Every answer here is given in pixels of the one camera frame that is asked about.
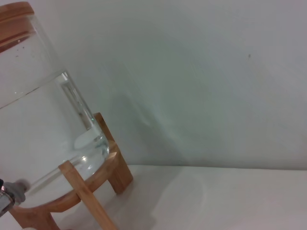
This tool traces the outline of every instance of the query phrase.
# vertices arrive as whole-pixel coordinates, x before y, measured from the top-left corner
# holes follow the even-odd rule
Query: bamboo lid
[[[35,32],[27,17],[29,15],[34,15],[34,11],[26,1],[0,6],[0,53]]]

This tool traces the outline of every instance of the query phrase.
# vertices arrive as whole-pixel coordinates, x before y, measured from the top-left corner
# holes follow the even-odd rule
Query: metal spigot
[[[20,205],[25,201],[24,193],[27,191],[27,183],[17,181],[15,183],[3,182],[0,179],[0,217],[13,208],[14,205]]]

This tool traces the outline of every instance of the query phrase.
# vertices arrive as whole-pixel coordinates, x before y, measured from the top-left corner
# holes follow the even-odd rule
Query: wooden base
[[[37,230],[59,230],[51,216],[51,212],[66,211],[82,200],[103,230],[117,230],[112,220],[93,195],[93,191],[106,180],[109,180],[114,191],[117,194],[121,194],[131,183],[133,177],[102,116],[95,114],[95,117],[103,132],[108,135],[107,138],[111,152],[109,157],[86,181],[83,180],[69,161],[60,165],[59,169],[74,190],[54,201],[37,207],[14,207],[10,210],[10,213],[22,228],[32,227]]]

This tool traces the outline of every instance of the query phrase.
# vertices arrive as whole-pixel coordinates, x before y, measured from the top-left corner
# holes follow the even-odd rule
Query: glass beverage dispenser
[[[0,178],[26,180],[21,206],[35,207],[71,190],[58,169],[64,161],[87,179],[108,153],[29,3],[0,6]]]

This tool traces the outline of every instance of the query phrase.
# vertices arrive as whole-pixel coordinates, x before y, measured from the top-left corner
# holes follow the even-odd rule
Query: white countertop
[[[305,230],[307,171],[130,166],[134,182],[116,196],[95,191],[120,230]],[[99,230],[84,204],[52,214],[62,230]],[[20,230],[10,216],[2,230]]]

